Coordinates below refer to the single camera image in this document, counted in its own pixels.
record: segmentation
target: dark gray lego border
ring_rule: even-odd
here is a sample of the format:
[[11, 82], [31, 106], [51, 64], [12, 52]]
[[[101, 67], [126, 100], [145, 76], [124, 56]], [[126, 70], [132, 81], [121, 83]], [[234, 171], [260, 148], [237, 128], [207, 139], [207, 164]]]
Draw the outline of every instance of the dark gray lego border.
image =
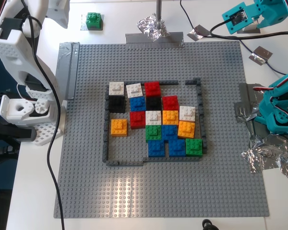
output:
[[[140, 83], [142, 86], [146, 82], [153, 81], [125, 81], [125, 85], [137, 84]], [[161, 80], [159, 84], [162, 85], [178, 85], [177, 80]], [[206, 129], [204, 126], [204, 107], [203, 107], [203, 97], [202, 97], [202, 88], [201, 88], [201, 79], [193, 78], [192, 80], [186, 80], [186, 85], [195, 85], [197, 93], [197, 111], [199, 116], [200, 124], [200, 136], [203, 140], [203, 153], [206, 153], [207, 150], [207, 139], [206, 139]], [[145, 162], [188, 162], [188, 161], [199, 161], [200, 157], [143, 157], [142, 161], [109, 161], [109, 132], [110, 132], [110, 112], [108, 103], [109, 103], [109, 85], [106, 86], [105, 94], [105, 113], [104, 113], [104, 134], [103, 134], [103, 148], [102, 148], [102, 162], [106, 163], [107, 166], [143, 166]]]

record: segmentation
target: blue lego brick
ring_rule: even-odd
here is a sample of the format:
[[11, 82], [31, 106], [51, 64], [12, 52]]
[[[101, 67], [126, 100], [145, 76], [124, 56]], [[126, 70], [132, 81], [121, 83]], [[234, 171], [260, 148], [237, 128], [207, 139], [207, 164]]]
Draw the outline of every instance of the blue lego brick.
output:
[[169, 140], [168, 154], [170, 157], [185, 157], [186, 156], [185, 140]]
[[148, 141], [148, 157], [165, 157], [163, 140]]
[[178, 139], [177, 126], [161, 126], [162, 140], [177, 140]]
[[145, 97], [130, 98], [130, 110], [132, 112], [145, 111]]

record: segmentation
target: metal pole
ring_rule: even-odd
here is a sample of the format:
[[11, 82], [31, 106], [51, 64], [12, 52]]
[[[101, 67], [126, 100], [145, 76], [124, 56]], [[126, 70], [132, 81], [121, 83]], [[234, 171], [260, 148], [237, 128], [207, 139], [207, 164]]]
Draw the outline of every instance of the metal pole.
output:
[[161, 8], [162, 8], [162, 0], [157, 0], [157, 9], [156, 9], [156, 22], [158, 28], [160, 28], [160, 22], [161, 22]]

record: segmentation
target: gray duct tape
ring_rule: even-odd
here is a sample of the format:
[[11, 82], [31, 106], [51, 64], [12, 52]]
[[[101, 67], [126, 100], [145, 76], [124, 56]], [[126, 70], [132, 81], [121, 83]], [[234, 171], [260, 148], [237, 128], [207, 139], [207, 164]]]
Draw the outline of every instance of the gray duct tape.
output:
[[183, 32], [173, 32], [170, 36], [161, 37], [152, 42], [144, 34], [126, 34], [128, 49], [182, 48], [184, 47]]

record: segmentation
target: black cable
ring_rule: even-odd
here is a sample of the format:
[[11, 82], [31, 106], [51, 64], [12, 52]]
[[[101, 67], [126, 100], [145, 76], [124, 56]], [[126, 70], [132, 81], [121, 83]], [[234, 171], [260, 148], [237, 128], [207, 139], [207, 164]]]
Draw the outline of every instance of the black cable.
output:
[[192, 24], [192, 22], [191, 22], [191, 20], [190, 20], [190, 18], [189, 18], [189, 16], [188, 16], [186, 10], [185, 10], [184, 7], [182, 6], [181, 0], [180, 0], [180, 6], [181, 6], [181, 8], [183, 9], [183, 11], [185, 12], [185, 14], [186, 14], [186, 16], [187, 16], [187, 18], [188, 18], [188, 20], [189, 20], [191, 26], [192, 26], [192, 29], [194, 29], [194, 26], [193, 26], [193, 24]]
[[[29, 9], [27, 7], [27, 5], [25, 4], [24, 0], [21, 0], [25, 10], [27, 11], [27, 14], [30, 15], [30, 12], [29, 12]], [[51, 174], [51, 177], [52, 177], [52, 180], [53, 180], [53, 183], [56, 187], [56, 191], [57, 191], [57, 196], [58, 196], [58, 202], [59, 202], [59, 207], [60, 207], [60, 218], [61, 218], [61, 225], [62, 225], [62, 230], [65, 230], [65, 225], [64, 225], [64, 215], [63, 215], [63, 206], [62, 206], [62, 200], [61, 200], [61, 195], [60, 195], [60, 190], [59, 190], [59, 186], [58, 186], [58, 182], [56, 180], [56, 177], [53, 173], [53, 170], [52, 170], [52, 167], [51, 167], [51, 164], [50, 164], [50, 152], [51, 152], [51, 148], [52, 148], [52, 145], [53, 145], [53, 142], [55, 140], [55, 137], [56, 137], [56, 134], [57, 134], [57, 131], [59, 129], [59, 124], [60, 124], [60, 117], [61, 117], [61, 105], [60, 105], [60, 101], [59, 101], [59, 98], [58, 98], [58, 95], [55, 91], [55, 88], [53, 86], [53, 84], [51, 83], [50, 79], [48, 78], [47, 74], [45, 73], [45, 71], [43, 70], [43, 68], [41, 67], [39, 61], [38, 61], [38, 58], [36, 56], [36, 53], [35, 53], [35, 39], [34, 39], [34, 29], [33, 29], [33, 22], [32, 22], [32, 17], [28, 17], [28, 20], [29, 20], [29, 23], [30, 23], [30, 30], [31, 30], [31, 37], [32, 37], [32, 53], [33, 53], [33, 58], [34, 58], [34, 61], [35, 63], [37, 64], [39, 70], [41, 71], [41, 73], [43, 74], [43, 76], [45, 77], [47, 83], [49, 84], [52, 92], [53, 92], [53, 95], [55, 97], [55, 100], [56, 100], [56, 104], [57, 104], [57, 107], [58, 107], [58, 117], [57, 117], [57, 123], [56, 123], [56, 126], [55, 126], [55, 129], [54, 129], [54, 132], [53, 132], [53, 136], [51, 138], [51, 141], [50, 141], [50, 144], [49, 144], [49, 147], [48, 147], [48, 150], [47, 150], [47, 166], [48, 166], [48, 169], [50, 171], [50, 174]]]
[[[239, 41], [241, 42], [241, 44], [242, 44], [250, 53], [253, 53], [253, 51], [251, 51], [251, 50], [244, 44], [243, 41], [241, 41], [241, 40], [239, 40]], [[275, 68], [273, 68], [273, 67], [268, 63], [268, 61], [266, 61], [265, 63], [266, 63], [267, 66], [268, 66], [271, 70], [273, 70], [274, 72], [279, 73], [279, 74], [282, 74], [282, 75], [286, 75], [285, 73], [282, 73], [282, 72], [280, 72], [280, 71], [277, 71]]]
[[213, 31], [226, 24], [226, 23], [229, 23], [230, 21], [232, 21], [232, 19], [227, 19], [226, 21], [224, 22], [221, 22], [217, 25], [215, 25], [214, 27], [212, 27], [212, 29], [210, 30], [210, 35], [212, 37], [216, 37], [216, 38], [222, 38], [222, 39], [226, 39], [226, 40], [250, 40], [250, 39], [259, 39], [259, 38], [266, 38], [266, 37], [273, 37], [273, 36], [279, 36], [279, 35], [288, 35], [288, 31], [283, 31], [283, 32], [276, 32], [276, 33], [272, 33], [272, 34], [263, 34], [263, 35], [256, 35], [256, 36], [246, 36], [246, 37], [236, 37], [236, 36], [222, 36], [222, 35], [217, 35], [217, 34], [214, 34]]
[[[187, 12], [185, 11], [185, 9], [183, 8], [183, 6], [182, 6], [182, 4], [181, 4], [181, 0], [180, 0], [180, 6], [182, 7], [183, 11], [186, 13], [186, 16], [187, 16], [187, 18], [189, 19], [190, 25], [191, 25], [191, 27], [192, 27], [192, 29], [193, 29], [194, 27], [193, 27], [193, 25], [192, 25], [192, 22], [191, 22], [191, 20], [190, 20], [190, 18], [189, 18], [189, 16], [188, 16], [188, 13], [187, 13]], [[239, 40], [239, 41], [241, 42], [241, 44], [242, 44], [250, 53], [253, 53], [253, 51], [251, 51], [241, 40]], [[266, 63], [267, 66], [268, 66], [271, 70], [273, 70], [274, 72], [279, 73], [279, 74], [282, 74], [282, 75], [286, 75], [285, 73], [282, 73], [282, 72], [277, 71], [276, 69], [274, 69], [274, 68], [268, 63], [268, 61], [266, 61], [265, 63]]]

